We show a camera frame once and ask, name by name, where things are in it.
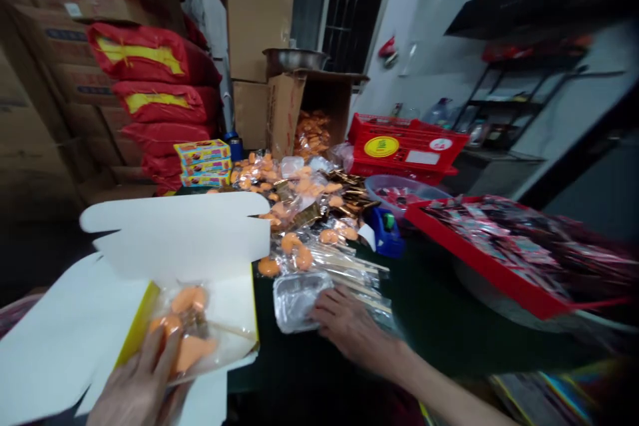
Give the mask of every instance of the red plastic basket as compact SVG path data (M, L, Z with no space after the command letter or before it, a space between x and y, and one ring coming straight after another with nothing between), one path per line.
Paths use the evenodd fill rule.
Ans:
M462 199L462 201L464 203L474 203L481 201L482 198L482 196L469 196ZM452 231L438 219L424 213L421 209L428 207L430 203L432 203L432 200L413 203L408 207L404 218L486 278L504 295L519 303L522 308L528 310L540 320L547 320L576 310L591 310L628 301L627 298L616 298L592 303L571 303L552 296L543 288L526 281L492 256L480 251L475 245ZM528 209L522 205L520 207L524 210Z
M466 145L468 135L417 119L355 113L348 141L355 147L354 167L377 167L370 174L400 170L416 176L439 172L443 177Z

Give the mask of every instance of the yellow round sticker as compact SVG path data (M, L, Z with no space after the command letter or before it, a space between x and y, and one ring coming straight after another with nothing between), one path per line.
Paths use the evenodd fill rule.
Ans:
M399 142L392 136L376 136L368 140L364 145L364 151L368 156L383 158L391 156L399 149Z

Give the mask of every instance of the white cardboard box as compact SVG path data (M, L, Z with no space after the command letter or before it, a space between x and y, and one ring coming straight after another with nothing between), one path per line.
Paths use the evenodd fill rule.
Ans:
M250 264L269 254L270 224L248 216L268 210L264 197L249 192L121 200L85 210L83 230L113 233L95 240L99 252L71 266L0 341L0 425L58 414L85 392L77 415L88 413L149 280L205 281L207 318L256 332ZM181 424L226 418L226 372L252 363L253 346L227 343L241 359L196 380Z

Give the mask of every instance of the sticker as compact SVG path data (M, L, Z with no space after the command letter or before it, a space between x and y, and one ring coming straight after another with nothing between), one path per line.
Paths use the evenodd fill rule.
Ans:
M67 9L67 13L73 18L82 17L80 5L77 3L65 3L65 9Z
M364 152L374 158L391 156L399 150L399 142L392 136L376 136L364 145Z
M431 141L431 143L429 144L431 150L436 151L448 150L452 145L453 142L450 141L448 138L438 138L437 140Z
M406 157L406 163L437 164L439 157L439 153L411 150Z

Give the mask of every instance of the human hand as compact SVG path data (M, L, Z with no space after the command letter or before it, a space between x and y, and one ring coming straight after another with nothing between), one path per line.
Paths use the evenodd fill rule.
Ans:
M111 373L104 391L89 413L87 426L156 424L164 402L171 365L178 353L181 333L177 331L168 337L158 359L163 334L164 328L148 334L142 349L125 365Z
M346 358L390 379L402 343L382 331L347 288L324 290L309 316L321 325L319 334Z

